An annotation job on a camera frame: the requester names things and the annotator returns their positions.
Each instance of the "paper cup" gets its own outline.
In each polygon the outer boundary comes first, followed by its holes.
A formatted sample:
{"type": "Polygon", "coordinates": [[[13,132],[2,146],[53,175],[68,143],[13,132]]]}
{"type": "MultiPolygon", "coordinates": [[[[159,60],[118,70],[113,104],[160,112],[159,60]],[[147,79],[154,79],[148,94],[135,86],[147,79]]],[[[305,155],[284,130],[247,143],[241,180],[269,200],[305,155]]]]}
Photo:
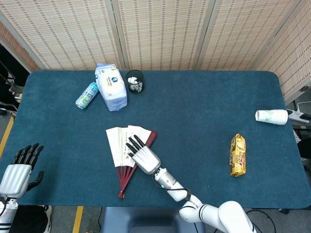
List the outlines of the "paper cup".
{"type": "Polygon", "coordinates": [[[256,111],[255,119],[256,121],[270,124],[285,125],[288,119],[288,113],[282,109],[258,110],[256,111]]]}

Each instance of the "blue tablecloth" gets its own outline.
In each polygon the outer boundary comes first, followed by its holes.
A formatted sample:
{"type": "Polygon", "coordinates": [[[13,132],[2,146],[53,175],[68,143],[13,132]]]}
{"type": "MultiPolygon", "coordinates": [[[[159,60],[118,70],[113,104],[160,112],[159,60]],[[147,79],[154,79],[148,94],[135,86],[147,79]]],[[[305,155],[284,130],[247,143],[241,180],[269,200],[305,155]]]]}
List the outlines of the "blue tablecloth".
{"type": "Polygon", "coordinates": [[[128,105],[108,111],[100,94],[87,109],[76,99],[94,71],[37,71],[26,83],[0,162],[1,176],[15,153],[44,145],[32,178],[42,183],[20,204],[181,206],[137,169],[120,190],[106,129],[138,125],[158,133],[152,149],[162,167],[202,202],[227,200],[252,208],[303,208],[311,191],[293,130],[255,121],[259,109],[285,109],[278,78],[259,71],[144,71],[145,89],[128,92],[128,105]],[[247,143],[247,172],[229,176],[230,140],[247,143]]]}

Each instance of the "canned drink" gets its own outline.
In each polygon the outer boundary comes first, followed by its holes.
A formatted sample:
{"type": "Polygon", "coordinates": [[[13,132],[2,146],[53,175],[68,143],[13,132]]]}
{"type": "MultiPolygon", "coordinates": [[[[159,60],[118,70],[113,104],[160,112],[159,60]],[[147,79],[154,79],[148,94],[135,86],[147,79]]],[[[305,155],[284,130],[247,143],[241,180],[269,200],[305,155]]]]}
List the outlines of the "canned drink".
{"type": "Polygon", "coordinates": [[[98,86],[95,82],[92,82],[82,93],[82,95],[76,100],[78,108],[85,109],[92,99],[98,93],[98,86]]]}

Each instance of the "gold wrapper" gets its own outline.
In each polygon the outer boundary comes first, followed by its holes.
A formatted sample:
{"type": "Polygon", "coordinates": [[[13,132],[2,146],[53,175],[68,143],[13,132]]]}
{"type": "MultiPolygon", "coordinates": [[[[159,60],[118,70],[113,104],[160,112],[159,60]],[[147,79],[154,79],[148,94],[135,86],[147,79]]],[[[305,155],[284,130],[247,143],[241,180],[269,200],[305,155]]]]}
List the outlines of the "gold wrapper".
{"type": "Polygon", "coordinates": [[[237,134],[231,140],[230,176],[240,176],[246,172],[246,142],[237,134]]]}

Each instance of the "white robotic hand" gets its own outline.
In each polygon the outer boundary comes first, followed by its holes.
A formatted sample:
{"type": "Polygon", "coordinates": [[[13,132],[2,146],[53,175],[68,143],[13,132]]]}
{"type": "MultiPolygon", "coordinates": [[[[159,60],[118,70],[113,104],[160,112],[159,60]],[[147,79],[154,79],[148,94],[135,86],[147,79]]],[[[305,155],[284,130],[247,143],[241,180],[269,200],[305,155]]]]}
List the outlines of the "white robotic hand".
{"type": "Polygon", "coordinates": [[[149,175],[152,175],[160,184],[158,187],[167,191],[175,200],[186,200],[184,206],[180,209],[180,216],[189,223],[204,222],[224,233],[256,233],[252,222],[246,213],[235,201],[227,201],[219,208],[211,205],[202,204],[202,202],[191,192],[184,188],[165,168],[160,168],[160,159],[143,142],[134,135],[137,140],[129,138],[128,148],[133,152],[129,153],[137,165],[149,175]]]}
{"type": "Polygon", "coordinates": [[[0,233],[8,233],[18,208],[17,199],[26,191],[38,186],[43,179],[44,172],[40,171],[37,179],[29,183],[30,175],[37,162],[43,146],[27,146],[19,150],[3,175],[0,184],[0,233]]]}

